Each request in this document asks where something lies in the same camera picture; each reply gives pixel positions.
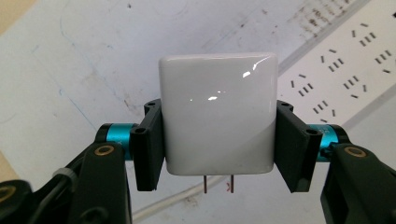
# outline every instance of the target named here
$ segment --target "white power strip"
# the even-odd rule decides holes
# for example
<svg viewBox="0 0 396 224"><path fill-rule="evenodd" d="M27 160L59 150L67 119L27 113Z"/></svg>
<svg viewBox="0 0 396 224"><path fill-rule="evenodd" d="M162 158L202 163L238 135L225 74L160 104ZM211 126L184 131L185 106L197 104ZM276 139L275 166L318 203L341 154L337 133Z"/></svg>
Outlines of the white power strip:
<svg viewBox="0 0 396 224"><path fill-rule="evenodd" d="M307 123L343 125L396 83L396 1L371 1L278 79Z"/></svg>

